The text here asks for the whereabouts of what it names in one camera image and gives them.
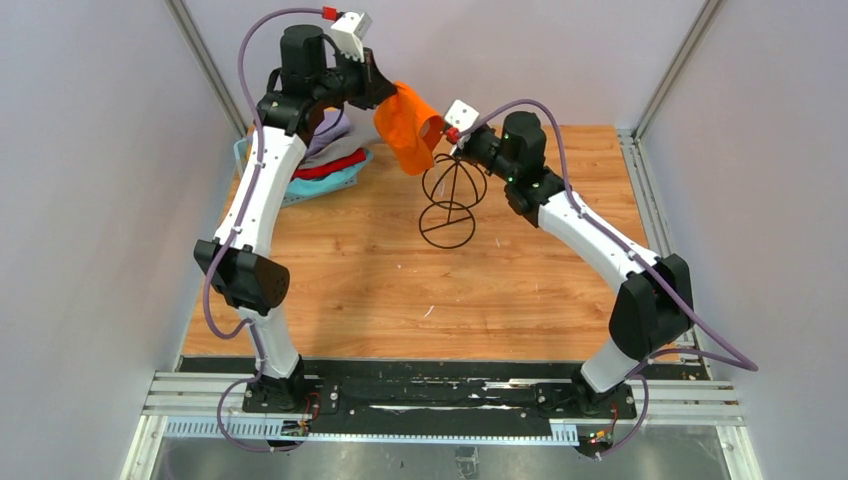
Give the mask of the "orange bucket hat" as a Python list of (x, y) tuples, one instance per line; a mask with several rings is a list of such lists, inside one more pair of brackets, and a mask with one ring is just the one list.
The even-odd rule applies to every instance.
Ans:
[(410, 86), (396, 82), (396, 93), (375, 110), (374, 125), (403, 172), (419, 175), (435, 164), (434, 150), (445, 121)]

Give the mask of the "lavender bucket hat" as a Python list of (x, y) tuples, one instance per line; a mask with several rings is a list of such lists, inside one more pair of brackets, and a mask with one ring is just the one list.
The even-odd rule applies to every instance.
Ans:
[(319, 125), (305, 154), (306, 165), (323, 165), (353, 154), (379, 139), (369, 115), (329, 110)]

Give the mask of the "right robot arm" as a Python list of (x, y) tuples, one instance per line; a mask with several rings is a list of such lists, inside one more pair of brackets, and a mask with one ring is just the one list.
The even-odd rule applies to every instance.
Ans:
[(574, 408), (595, 417), (631, 370), (692, 327), (690, 269), (680, 256), (661, 257), (613, 228), (547, 167), (547, 136), (535, 114), (510, 113), (500, 133), (479, 116), (463, 107), (451, 120), (462, 133), (456, 153), (503, 179), (512, 210), (570, 247), (616, 293), (608, 340), (572, 376)]

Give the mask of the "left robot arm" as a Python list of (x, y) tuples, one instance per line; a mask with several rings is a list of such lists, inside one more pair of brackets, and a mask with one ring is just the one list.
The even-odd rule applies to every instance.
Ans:
[(213, 239), (194, 247), (203, 293), (220, 294), (238, 312), (256, 352), (255, 382), (283, 413), (298, 411), (307, 389), (283, 309), (290, 273), (270, 257), (273, 231), (326, 109), (374, 109), (396, 91), (364, 44), (366, 30), (364, 17), (352, 13), (328, 30), (309, 24), (284, 30), (281, 64), (256, 105), (246, 173)]

